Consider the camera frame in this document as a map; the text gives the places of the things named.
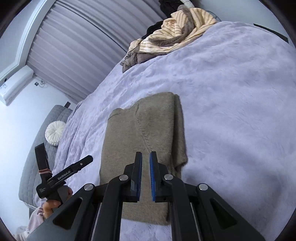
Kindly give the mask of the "person left hand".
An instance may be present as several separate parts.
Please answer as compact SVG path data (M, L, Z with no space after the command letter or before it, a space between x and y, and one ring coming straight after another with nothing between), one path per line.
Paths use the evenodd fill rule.
M73 190L68 187L67 191L65 191L65 188L62 190L63 194L67 193L67 196L64 196L65 201L69 200L73 196ZM49 199L42 205L43 208L43 217L44 219L49 218L53 212L54 209L57 209L61 205L61 202L58 200Z

